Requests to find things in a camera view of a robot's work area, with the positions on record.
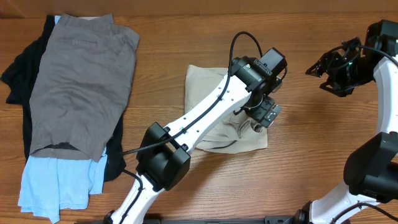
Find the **beige khaki shorts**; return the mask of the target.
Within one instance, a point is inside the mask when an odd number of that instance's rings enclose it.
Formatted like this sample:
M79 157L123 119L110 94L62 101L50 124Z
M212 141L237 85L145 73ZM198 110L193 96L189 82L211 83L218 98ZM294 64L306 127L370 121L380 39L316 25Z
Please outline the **beige khaki shorts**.
M192 110L220 83L226 68L201 68L189 65L185 81L185 112ZM267 129L245 112L229 114L197 144L197 148L225 154L237 154L268 146Z

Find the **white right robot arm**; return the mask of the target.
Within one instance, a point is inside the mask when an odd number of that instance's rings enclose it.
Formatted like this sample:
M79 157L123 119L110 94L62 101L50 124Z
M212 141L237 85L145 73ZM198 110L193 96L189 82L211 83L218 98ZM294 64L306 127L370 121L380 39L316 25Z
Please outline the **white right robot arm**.
M306 73L328 75L321 89L344 97L355 87L375 81L379 112L376 135L352 152L345 164L343 181L324 197L308 202L287 223L348 223L364 209L377 210L392 220L397 217L379 204L397 199L397 29L368 30L359 38L342 42L344 54L334 48L324 53Z

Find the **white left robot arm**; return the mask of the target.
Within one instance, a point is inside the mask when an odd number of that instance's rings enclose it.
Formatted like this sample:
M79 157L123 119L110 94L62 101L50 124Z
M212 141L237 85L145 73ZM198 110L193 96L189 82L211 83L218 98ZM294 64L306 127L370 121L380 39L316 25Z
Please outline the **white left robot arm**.
M269 127L280 111L269 94L281 84L278 74L285 72L286 66L283 56L235 58L220 84L192 110L165 127L152 124L137 153L132 189L103 223L142 223L158 195L186 175L197 144L230 113L245 111L261 126Z

